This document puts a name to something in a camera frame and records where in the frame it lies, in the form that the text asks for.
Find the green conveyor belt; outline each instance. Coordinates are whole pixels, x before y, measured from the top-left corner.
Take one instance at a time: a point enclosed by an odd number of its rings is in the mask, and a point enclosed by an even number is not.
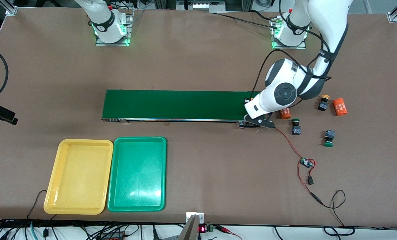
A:
[[[235,122],[247,114],[246,97],[250,92],[107,90],[102,119]]]

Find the orange cylinder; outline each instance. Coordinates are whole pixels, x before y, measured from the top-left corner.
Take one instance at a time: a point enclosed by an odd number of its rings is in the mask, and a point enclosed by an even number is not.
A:
[[[348,111],[346,110],[345,102],[343,102],[343,98],[338,98],[333,100],[333,106],[336,111],[336,115],[343,116],[348,114]]]
[[[289,108],[284,108],[280,110],[280,118],[281,119],[289,119],[291,117]]]

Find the yellow tray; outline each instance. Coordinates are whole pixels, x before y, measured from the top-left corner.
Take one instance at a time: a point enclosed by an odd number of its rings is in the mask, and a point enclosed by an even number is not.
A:
[[[96,215],[105,207],[113,143],[66,139],[57,151],[43,208],[48,214]]]

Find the tabletop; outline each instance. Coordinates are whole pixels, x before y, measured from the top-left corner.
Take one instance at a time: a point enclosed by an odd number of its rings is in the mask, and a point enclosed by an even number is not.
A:
[[[231,13],[267,24],[253,13]],[[349,15],[349,31],[321,94],[342,97],[348,114],[316,109],[320,97],[273,116],[298,151],[318,162],[312,192],[328,205],[342,189],[336,213],[346,225],[397,226],[397,24],[385,15]],[[47,189],[60,141],[164,136],[168,141],[166,206],[160,212],[60,215],[56,219],[184,222],[200,211],[221,224],[338,225],[296,176],[298,156],[274,129],[235,123],[130,124],[101,121],[106,89],[250,91],[271,51],[269,30],[200,11],[146,10],[129,47],[97,47],[82,9],[20,8],[5,19],[0,52],[9,80],[0,105],[16,126],[0,121],[0,218],[25,218]],[[288,50],[300,63],[316,56]],[[274,53],[263,72],[284,58]],[[0,86],[4,67],[0,60]],[[257,89],[264,88],[264,74]],[[334,146],[323,135],[336,132]],[[301,169],[303,178],[306,169]],[[31,219],[49,219],[44,195]]]

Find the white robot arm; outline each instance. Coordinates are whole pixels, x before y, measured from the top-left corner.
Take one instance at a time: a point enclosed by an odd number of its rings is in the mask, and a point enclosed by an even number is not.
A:
[[[126,14],[110,10],[104,0],[75,0],[89,16],[95,34],[104,43],[115,43],[126,32]]]
[[[348,31],[347,15],[353,0],[296,0],[292,12],[283,14],[279,40],[288,46],[298,45],[310,22],[320,30],[325,44],[320,49],[314,68],[298,66],[289,59],[280,59],[265,78],[266,88],[244,106],[251,119],[290,106],[300,97],[316,97],[324,85],[328,71],[336,58]]]

